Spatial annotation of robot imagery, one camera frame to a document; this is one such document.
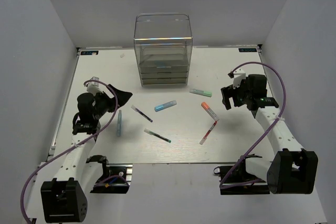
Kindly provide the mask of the orange highlighter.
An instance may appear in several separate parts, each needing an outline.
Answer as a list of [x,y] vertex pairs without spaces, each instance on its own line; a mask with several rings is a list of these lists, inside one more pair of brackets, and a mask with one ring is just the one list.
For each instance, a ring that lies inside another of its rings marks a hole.
[[202,102],[201,106],[214,121],[219,121],[219,117],[217,116],[217,114],[209,107],[206,102]]

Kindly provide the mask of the green highlighter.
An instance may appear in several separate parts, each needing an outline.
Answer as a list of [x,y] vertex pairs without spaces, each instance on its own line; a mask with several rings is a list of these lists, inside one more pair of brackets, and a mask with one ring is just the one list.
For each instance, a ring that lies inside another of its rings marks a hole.
[[190,93],[197,94],[197,95],[202,95],[202,96],[205,96],[205,97],[212,97],[211,92],[204,91],[204,90],[199,90],[199,89],[190,89]]

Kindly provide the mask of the blue highlighter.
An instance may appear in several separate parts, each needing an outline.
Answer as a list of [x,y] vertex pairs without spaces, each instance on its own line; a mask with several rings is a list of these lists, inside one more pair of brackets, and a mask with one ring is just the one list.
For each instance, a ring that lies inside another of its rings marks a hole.
[[154,110],[155,110],[155,112],[159,112],[159,111],[162,111],[164,109],[170,108],[170,107],[175,106],[175,105],[177,105],[177,101],[172,100],[172,101],[169,101],[169,102],[166,102],[166,103],[155,106]]

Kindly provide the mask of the clear plastic drawer organizer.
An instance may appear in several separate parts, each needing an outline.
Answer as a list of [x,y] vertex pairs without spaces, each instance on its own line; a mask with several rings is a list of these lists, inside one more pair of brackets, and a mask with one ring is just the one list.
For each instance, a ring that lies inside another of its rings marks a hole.
[[146,13],[136,17],[134,52],[141,85],[186,85],[193,35],[190,17],[180,13]]

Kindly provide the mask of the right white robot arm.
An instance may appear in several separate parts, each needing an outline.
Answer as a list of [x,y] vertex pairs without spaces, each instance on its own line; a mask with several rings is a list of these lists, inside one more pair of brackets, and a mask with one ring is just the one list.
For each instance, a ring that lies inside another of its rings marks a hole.
[[246,75],[244,71],[229,74],[230,86],[221,89],[226,109],[245,105],[263,128],[271,144],[271,161],[252,153],[241,156],[226,174],[221,174],[224,194],[311,194],[314,189],[318,157],[298,143],[280,117],[279,105],[267,96],[267,78],[262,74]]

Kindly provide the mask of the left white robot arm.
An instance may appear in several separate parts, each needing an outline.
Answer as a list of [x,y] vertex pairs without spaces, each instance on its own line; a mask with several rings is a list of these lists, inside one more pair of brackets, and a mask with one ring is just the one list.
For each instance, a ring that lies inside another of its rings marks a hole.
[[83,222],[88,211],[87,194],[98,182],[110,178],[111,168],[102,155],[91,156],[101,129],[100,119],[114,113],[132,97],[131,92],[107,86],[109,97],[96,83],[77,97],[78,113],[72,121],[71,150],[52,180],[43,182],[40,193],[47,223]]

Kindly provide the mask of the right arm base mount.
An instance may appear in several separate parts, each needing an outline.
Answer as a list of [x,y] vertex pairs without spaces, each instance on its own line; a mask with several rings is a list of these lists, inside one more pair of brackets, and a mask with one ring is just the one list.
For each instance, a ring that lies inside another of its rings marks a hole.
[[228,189],[220,189],[221,195],[268,195],[267,172],[271,161],[256,154],[248,155],[229,175],[223,186],[238,184]]

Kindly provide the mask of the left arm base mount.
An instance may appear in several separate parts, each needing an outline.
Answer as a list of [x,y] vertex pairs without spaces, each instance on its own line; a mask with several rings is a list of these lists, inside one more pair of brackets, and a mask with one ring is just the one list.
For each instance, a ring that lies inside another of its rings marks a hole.
[[91,194],[126,194],[131,185],[132,164],[110,164],[105,156],[89,157],[87,164],[98,164],[100,177],[95,182]]

